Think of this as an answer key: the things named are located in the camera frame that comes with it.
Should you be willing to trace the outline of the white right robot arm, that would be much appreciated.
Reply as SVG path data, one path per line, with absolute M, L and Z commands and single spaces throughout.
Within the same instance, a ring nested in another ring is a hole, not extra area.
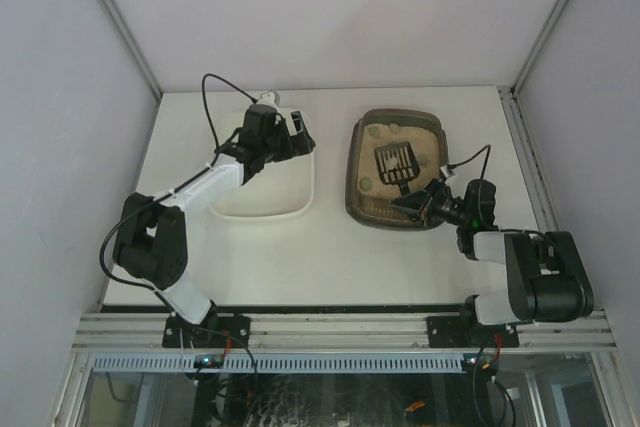
M 496 345 L 511 327 L 566 323 L 593 311 L 593 289 L 572 235 L 498 227 L 495 195 L 496 186 L 484 179 L 470 181 L 463 197 L 455 197 L 444 180 L 434 179 L 391 202 L 394 211 L 425 227 L 455 226 L 464 257 L 505 268 L 505 287 L 467 297 L 449 325 L 436 322 L 436 337 L 444 345 Z

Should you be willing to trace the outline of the black slotted litter scoop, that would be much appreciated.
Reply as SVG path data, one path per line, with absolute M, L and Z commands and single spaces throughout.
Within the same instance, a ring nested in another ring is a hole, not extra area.
M 409 142 L 392 143 L 374 149 L 380 181 L 395 186 L 402 196 L 410 193 L 409 183 L 420 175 L 420 166 Z

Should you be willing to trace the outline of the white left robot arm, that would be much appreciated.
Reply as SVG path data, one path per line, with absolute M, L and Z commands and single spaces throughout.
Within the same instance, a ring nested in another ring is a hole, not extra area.
M 315 147 L 301 111 L 284 112 L 261 101 L 250 105 L 242 125 L 216 146 L 212 160 L 194 176 L 162 194 L 127 197 L 99 258 L 105 259 L 112 243 L 114 264 L 133 279 L 107 276 L 153 293 L 183 323 L 206 328 L 216 306 L 188 272 L 188 222 L 249 183 L 267 164 L 308 156 Z

